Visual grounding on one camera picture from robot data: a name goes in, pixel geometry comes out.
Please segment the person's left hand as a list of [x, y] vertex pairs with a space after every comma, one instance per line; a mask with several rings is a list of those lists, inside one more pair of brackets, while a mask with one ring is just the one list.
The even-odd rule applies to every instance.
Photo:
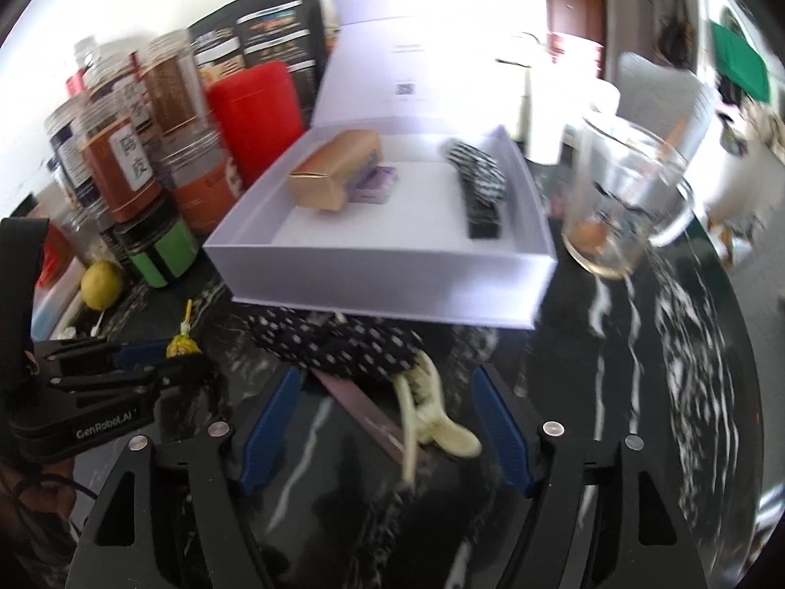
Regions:
[[10, 457], [2, 456], [2, 542], [23, 552], [71, 553], [76, 544], [71, 522], [77, 500], [73, 473], [73, 457], [17, 468]]

